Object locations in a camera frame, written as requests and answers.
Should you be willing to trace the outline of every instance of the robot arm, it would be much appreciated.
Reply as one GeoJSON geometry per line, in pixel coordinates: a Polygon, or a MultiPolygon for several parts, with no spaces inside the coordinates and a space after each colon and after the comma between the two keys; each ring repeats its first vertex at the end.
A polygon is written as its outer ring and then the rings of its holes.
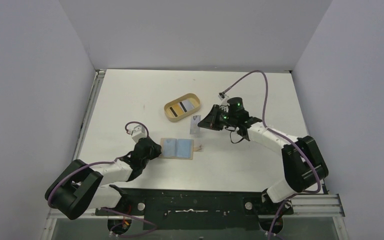
{"type": "Polygon", "coordinates": [[[272,131],[288,137],[299,146],[314,166],[319,179],[324,179],[329,174],[322,154],[312,137],[299,138],[273,128],[270,131],[263,125],[261,119],[249,115],[244,109],[242,98],[228,98],[222,94],[220,96],[222,104],[213,105],[210,113],[198,123],[198,127],[216,131],[233,128],[244,139],[262,144],[282,157],[284,177],[263,191],[263,202],[279,203],[317,183],[310,167],[295,147],[272,131]]]}
{"type": "Polygon", "coordinates": [[[161,154],[161,146],[146,137],[140,125],[134,128],[131,135],[136,142],[133,151],[116,158],[110,164],[89,166],[75,173],[50,196],[59,182],[87,165],[80,159],[72,161],[48,188],[45,199],[51,197],[52,207],[59,209],[71,220],[78,218],[87,209],[116,207],[121,202],[123,191],[108,184],[136,179],[148,162],[161,154]]]}

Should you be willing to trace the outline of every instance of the light blue pad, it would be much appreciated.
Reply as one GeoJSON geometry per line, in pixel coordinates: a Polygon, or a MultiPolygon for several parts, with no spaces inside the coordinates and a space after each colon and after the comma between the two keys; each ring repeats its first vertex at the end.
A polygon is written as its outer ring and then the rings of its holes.
{"type": "Polygon", "coordinates": [[[164,139],[162,156],[167,158],[173,158],[176,156],[176,139],[175,138],[164,139]]]}
{"type": "Polygon", "coordinates": [[[177,139],[176,158],[190,159],[192,152],[192,139],[177,139]]]}

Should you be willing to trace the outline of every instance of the screw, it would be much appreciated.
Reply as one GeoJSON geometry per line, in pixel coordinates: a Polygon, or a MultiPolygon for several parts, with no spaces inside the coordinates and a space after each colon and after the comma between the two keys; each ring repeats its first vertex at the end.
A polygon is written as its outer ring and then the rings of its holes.
{"type": "Polygon", "coordinates": [[[247,202],[247,203],[245,203],[245,208],[248,210],[251,210],[251,209],[253,209],[253,204],[250,202],[247,202]]]}
{"type": "Polygon", "coordinates": [[[139,211],[143,211],[145,209],[145,203],[143,203],[143,202],[139,202],[138,204],[137,204],[137,210],[139,210],[139,211]]]}

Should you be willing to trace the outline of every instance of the gray wall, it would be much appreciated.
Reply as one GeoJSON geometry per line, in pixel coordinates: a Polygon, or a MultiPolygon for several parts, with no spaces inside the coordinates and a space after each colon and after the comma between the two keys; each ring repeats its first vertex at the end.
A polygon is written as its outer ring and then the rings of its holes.
{"type": "Polygon", "coordinates": [[[60,0],[96,69],[292,70],[332,0],[60,0]]]}
{"type": "Polygon", "coordinates": [[[384,239],[384,0],[333,0],[292,76],[351,239],[384,239]]]}
{"type": "Polygon", "coordinates": [[[58,0],[0,0],[0,240],[42,234],[93,78],[58,0]]]}

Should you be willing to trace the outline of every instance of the wall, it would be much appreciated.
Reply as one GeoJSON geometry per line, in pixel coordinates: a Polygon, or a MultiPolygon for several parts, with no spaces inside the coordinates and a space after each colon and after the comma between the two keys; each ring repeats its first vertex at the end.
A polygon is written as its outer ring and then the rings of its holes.
{"type": "Polygon", "coordinates": [[[0,0],[0,240],[40,238],[93,78],[57,0],[0,0]]]}
{"type": "Polygon", "coordinates": [[[384,1],[333,0],[292,76],[351,239],[384,239],[384,1]]]}
{"type": "Polygon", "coordinates": [[[292,70],[332,0],[60,0],[97,69],[292,70]]]}

